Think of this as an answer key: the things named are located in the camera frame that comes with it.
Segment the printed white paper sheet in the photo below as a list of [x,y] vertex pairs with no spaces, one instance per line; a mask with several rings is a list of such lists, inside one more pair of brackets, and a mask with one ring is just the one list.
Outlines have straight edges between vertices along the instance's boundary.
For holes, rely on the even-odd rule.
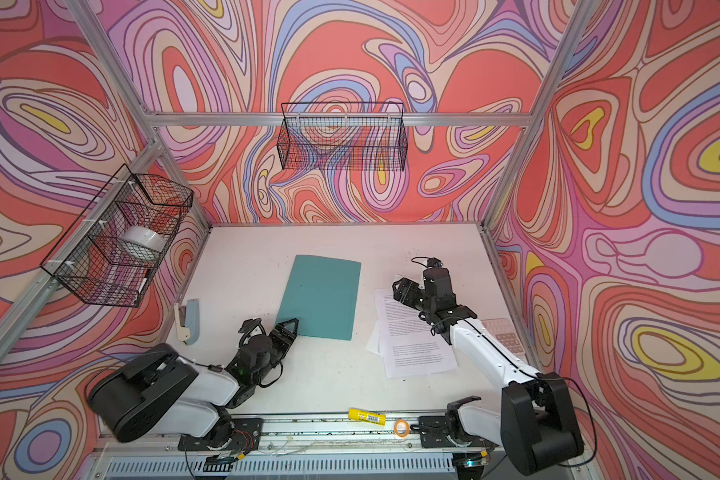
[[389,379],[455,370],[453,349],[418,317],[415,309],[393,298],[391,290],[374,291],[377,312],[376,350]]

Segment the teal paper folder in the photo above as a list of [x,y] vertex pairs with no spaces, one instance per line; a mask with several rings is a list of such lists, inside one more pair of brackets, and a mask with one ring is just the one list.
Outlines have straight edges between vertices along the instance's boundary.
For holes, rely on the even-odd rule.
[[297,255],[277,323],[298,319],[298,336],[350,341],[360,274],[357,261]]

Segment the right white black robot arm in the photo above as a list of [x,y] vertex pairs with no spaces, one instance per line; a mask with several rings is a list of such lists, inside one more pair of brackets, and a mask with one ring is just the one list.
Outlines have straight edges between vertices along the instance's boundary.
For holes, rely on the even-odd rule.
[[585,444],[566,380],[542,373],[513,354],[458,302],[450,272],[439,264],[423,271],[423,282],[401,278],[393,298],[418,312],[430,333],[466,355],[500,393],[500,408],[479,396],[449,403],[439,429],[419,424],[424,435],[444,435],[467,446],[486,440],[504,449],[524,475],[582,455]]

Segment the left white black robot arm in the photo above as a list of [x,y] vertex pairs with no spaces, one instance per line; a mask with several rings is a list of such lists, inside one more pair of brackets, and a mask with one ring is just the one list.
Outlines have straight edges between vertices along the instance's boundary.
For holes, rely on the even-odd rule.
[[96,383],[88,406],[121,443],[180,434],[222,449],[236,431],[229,411],[274,384],[266,378],[283,369],[299,326],[293,318],[268,332],[260,318],[244,321],[238,351],[225,367],[200,364],[159,344]]

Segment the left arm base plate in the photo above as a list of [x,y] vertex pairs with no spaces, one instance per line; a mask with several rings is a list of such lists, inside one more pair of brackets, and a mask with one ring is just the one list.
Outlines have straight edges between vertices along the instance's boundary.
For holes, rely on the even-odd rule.
[[250,453],[260,444],[264,419],[243,417],[222,419],[203,437],[182,435],[178,450],[183,452],[222,451]]

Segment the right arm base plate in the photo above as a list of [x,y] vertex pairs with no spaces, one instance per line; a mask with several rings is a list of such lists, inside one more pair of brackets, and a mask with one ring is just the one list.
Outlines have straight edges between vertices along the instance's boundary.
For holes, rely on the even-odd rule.
[[483,448],[492,451],[496,445],[478,436],[467,434],[457,420],[449,415],[424,415],[411,425],[424,448]]

